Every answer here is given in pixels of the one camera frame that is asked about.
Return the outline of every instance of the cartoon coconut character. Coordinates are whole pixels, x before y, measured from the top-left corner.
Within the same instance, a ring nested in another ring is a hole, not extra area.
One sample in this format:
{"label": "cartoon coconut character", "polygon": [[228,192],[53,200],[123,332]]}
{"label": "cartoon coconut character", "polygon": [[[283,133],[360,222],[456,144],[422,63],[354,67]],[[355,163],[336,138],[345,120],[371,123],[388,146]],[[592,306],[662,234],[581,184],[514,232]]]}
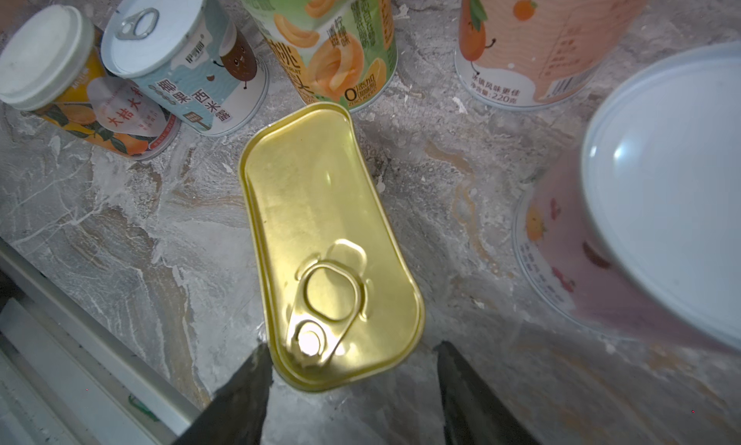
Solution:
{"label": "cartoon coconut character", "polygon": [[224,40],[218,48],[218,55],[224,65],[217,61],[213,63],[219,67],[225,67],[232,77],[245,82],[245,89],[247,89],[247,82],[257,75],[257,61],[245,36],[236,29],[233,22],[230,22],[227,27]]}

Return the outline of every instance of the blue can label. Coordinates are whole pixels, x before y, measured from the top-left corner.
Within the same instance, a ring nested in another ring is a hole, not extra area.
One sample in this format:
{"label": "blue can label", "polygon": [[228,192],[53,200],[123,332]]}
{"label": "blue can label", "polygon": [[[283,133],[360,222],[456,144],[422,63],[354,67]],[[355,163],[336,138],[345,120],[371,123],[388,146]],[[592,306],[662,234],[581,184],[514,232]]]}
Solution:
{"label": "blue can label", "polygon": [[267,73],[218,0],[169,63],[134,79],[147,95],[203,135],[245,123],[264,98]]}

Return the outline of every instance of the pull ring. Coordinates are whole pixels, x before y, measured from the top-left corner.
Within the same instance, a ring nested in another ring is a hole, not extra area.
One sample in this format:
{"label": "pull ring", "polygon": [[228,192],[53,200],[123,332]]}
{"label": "pull ring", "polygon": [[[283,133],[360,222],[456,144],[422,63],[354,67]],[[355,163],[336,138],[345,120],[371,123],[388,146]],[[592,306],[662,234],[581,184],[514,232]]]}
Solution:
{"label": "pull ring", "polygon": [[[147,28],[140,34],[136,33],[136,27],[147,14],[154,14]],[[116,29],[116,38],[119,40],[142,40],[149,36],[157,25],[159,11],[154,8],[146,8],[136,14],[126,17]]]}
{"label": "pull ring", "polygon": [[[322,315],[308,302],[307,288],[311,275],[319,269],[328,269],[343,276],[353,287],[355,302],[350,314],[341,320],[332,320]],[[302,365],[325,366],[334,354],[347,330],[355,321],[364,298],[364,288],[358,278],[349,269],[330,261],[318,261],[311,265],[301,275],[299,287],[296,291],[296,299],[293,301],[293,310],[288,323],[286,347]],[[311,335],[309,340],[315,349],[313,353],[301,350],[301,338],[306,334]]]}

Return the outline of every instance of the white can lid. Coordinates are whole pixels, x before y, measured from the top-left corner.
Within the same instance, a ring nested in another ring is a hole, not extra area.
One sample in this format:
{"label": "white can lid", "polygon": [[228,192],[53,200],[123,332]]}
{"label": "white can lid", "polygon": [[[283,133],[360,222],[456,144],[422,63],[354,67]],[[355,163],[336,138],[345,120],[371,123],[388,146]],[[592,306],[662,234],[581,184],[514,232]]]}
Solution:
{"label": "white can lid", "polygon": [[103,34],[103,63],[123,78],[157,69],[188,42],[205,1],[123,0]]}
{"label": "white can lid", "polygon": [[597,232],[674,314],[741,349],[741,42],[659,61],[591,121],[581,181]]}
{"label": "white can lid", "polygon": [[85,66],[93,36],[93,24],[72,6],[34,14],[0,54],[0,100],[23,111],[52,102]]}

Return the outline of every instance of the gray marble surface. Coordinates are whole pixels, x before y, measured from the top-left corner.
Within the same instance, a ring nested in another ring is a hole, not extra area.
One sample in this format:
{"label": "gray marble surface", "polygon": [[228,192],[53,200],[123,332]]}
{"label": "gray marble surface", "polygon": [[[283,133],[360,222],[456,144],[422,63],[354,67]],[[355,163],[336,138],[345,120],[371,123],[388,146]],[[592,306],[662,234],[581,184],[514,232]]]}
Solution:
{"label": "gray marble surface", "polygon": [[[38,3],[105,26],[118,1]],[[239,2],[221,1],[272,75],[235,134],[184,125],[162,155],[130,162],[7,107],[0,122],[0,237],[200,407],[264,338],[234,167],[255,131],[301,107]],[[606,96],[670,54],[739,39],[741,0],[653,0],[586,90],[528,113],[462,88],[460,0],[394,5],[396,76],[354,122],[425,297],[425,334],[397,369],[329,393],[276,378],[263,442],[443,443],[432,348],[447,339],[542,443],[741,443],[741,358],[580,329],[529,287],[510,237],[518,197]]]}

